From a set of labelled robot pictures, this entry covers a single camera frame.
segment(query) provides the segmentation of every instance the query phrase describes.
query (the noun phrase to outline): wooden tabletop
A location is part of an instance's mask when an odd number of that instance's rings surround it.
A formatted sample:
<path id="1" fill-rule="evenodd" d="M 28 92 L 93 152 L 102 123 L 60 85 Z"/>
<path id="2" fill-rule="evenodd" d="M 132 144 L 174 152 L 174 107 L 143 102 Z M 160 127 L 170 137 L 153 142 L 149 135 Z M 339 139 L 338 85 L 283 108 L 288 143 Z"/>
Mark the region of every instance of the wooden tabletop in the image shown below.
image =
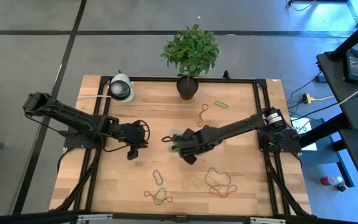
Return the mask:
<path id="1" fill-rule="evenodd" d="M 100 76 L 84 76 L 81 95 L 96 95 Z M 287 121 L 288 108 L 280 80 L 267 80 L 270 103 L 280 108 Z M 269 216 L 272 209 L 265 172 L 263 155 L 259 151 L 256 131 L 251 131 L 222 142 L 214 150 L 202 154 L 194 165 L 187 164 L 177 153 L 168 151 L 169 144 L 161 139 L 173 133 L 182 133 L 186 128 L 196 131 L 201 105 L 208 104 L 203 113 L 204 124 L 220 127 L 242 120 L 256 113 L 254 92 L 246 83 L 200 83 L 191 100 L 179 97 L 175 82 L 135 82 L 135 97 L 130 103 L 111 100 L 109 115 L 120 119 L 120 123 L 132 123 L 137 119 L 146 121 L 151 130 L 149 148 L 139 149 L 139 156 L 133 161 L 126 159 L 128 148 L 116 152 L 102 151 L 92 212 L 109 213 L 154 213 L 187 215 L 258 215 Z M 263 94 L 260 89 L 263 105 Z M 229 105 L 222 109 L 215 101 Z M 95 98 L 78 99 L 76 108 L 87 113 L 94 110 Z M 99 113 L 103 112 L 104 99 Z M 114 149 L 121 143 L 109 138 L 106 149 Z M 69 152 L 60 166 L 50 208 L 56 208 L 74 188 L 80 176 L 84 149 Z M 310 212 L 305 182 L 299 161 L 291 154 L 281 153 L 285 183 L 296 201 Z M 211 195 L 204 182 L 210 167 L 218 172 L 227 172 L 231 184 L 238 187 L 227 198 Z M 163 184 L 157 185 L 153 171 L 158 170 Z M 212 172 L 208 180 L 226 184 L 224 175 Z M 153 194 L 164 187 L 173 202 L 161 205 L 153 203 Z M 227 187 L 221 187 L 223 194 Z M 85 207 L 86 192 L 81 198 L 80 208 Z M 280 191 L 276 186 L 279 212 L 283 213 Z"/>

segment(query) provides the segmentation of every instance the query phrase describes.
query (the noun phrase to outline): potted plant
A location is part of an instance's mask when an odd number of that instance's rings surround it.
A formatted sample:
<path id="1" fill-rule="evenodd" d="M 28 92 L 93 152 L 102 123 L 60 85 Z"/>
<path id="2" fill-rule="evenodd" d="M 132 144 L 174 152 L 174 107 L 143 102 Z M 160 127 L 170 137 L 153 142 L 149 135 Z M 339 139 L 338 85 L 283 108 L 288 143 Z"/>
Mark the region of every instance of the potted plant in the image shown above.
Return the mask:
<path id="1" fill-rule="evenodd" d="M 202 71 L 208 73 L 209 68 L 215 67 L 219 55 L 218 45 L 214 43 L 213 32 L 199 29 L 195 24 L 191 29 L 179 31 L 173 36 L 173 41 L 167 41 L 164 52 L 160 55 L 167 59 L 167 66 L 179 66 L 179 72 L 186 75 L 177 81 L 177 89 L 184 100 L 190 100 L 198 89 L 198 77 Z"/>

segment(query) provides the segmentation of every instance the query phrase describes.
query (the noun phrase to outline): gray floor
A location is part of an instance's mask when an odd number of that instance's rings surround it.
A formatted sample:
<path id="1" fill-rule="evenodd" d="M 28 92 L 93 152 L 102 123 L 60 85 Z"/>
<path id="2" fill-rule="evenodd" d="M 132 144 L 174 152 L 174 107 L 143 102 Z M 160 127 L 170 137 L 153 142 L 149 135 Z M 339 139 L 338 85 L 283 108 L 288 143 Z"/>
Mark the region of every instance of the gray floor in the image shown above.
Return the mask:
<path id="1" fill-rule="evenodd" d="M 352 1 L 358 14 L 358 1 Z M 80 1 L 0 0 L 0 29 L 71 30 Z M 296 12 L 285 1 L 88 1 L 80 30 L 177 30 L 199 23 L 211 30 L 349 31 L 355 23 L 346 4 L 319 3 Z M 58 99 L 74 105 L 83 75 L 175 75 L 159 57 L 164 35 L 77 36 Z M 344 39 L 316 37 L 217 36 L 220 56 L 208 74 L 221 77 L 279 78 L 285 94 L 318 73 L 316 54 L 335 49 Z M 38 126 L 26 119 L 21 106 L 27 94 L 52 89 L 68 36 L 0 36 L 0 215 L 9 213 L 17 185 Z M 332 95 L 327 84 L 311 83 L 302 93 L 315 98 Z M 334 100 L 301 105 L 299 114 L 329 105 Z M 312 117 L 332 116 L 315 113 Z M 51 126 L 65 127 L 57 122 Z M 48 132 L 25 203 L 24 212 L 47 211 L 56 178 L 56 164 L 63 138 Z M 338 192 L 316 181 L 338 174 L 335 164 L 304 169 L 312 211 L 323 218 L 358 222 L 358 174 L 344 155 L 356 187 Z"/>

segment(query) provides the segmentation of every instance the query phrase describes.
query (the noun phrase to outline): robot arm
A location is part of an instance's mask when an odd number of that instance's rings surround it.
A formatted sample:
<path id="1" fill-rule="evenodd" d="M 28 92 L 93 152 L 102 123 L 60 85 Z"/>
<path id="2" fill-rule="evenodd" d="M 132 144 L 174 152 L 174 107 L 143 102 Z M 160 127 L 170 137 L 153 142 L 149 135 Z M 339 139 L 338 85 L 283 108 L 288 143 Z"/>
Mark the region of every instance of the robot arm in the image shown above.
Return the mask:
<path id="1" fill-rule="evenodd" d="M 67 126 L 75 132 L 58 131 L 62 136 L 75 136 L 90 141 L 100 142 L 104 147 L 106 137 L 117 139 L 131 146 L 128 159 L 137 157 L 137 149 L 148 145 L 145 140 L 145 129 L 141 123 L 135 121 L 132 124 L 119 124 L 118 118 L 105 115 L 92 115 L 70 106 L 64 105 L 53 99 L 48 93 L 30 94 L 23 106 L 27 118 L 33 116 L 48 116 Z"/>
<path id="2" fill-rule="evenodd" d="M 163 141 L 174 141 L 179 146 L 179 155 L 187 163 L 194 164 L 197 158 L 195 155 L 208 152 L 215 146 L 221 144 L 223 140 L 244 134 L 253 130 L 261 130 L 267 133 L 269 142 L 276 144 L 282 139 L 282 131 L 287 123 L 280 110 L 269 108 L 262 110 L 259 114 L 254 114 L 249 118 L 237 121 L 226 126 L 215 128 L 204 126 L 197 132 L 187 129 L 181 136 L 174 138 L 165 137 Z"/>

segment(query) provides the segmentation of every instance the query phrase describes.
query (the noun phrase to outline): black plant pot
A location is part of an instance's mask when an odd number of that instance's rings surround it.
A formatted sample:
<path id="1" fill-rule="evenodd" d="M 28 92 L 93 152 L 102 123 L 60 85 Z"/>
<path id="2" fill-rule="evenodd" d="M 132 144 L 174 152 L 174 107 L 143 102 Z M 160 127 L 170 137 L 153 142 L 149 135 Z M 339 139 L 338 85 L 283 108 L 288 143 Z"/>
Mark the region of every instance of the black plant pot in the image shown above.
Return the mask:
<path id="1" fill-rule="evenodd" d="M 198 90 L 198 82 L 193 77 L 181 77 L 177 81 L 177 89 L 182 99 L 190 100 Z"/>

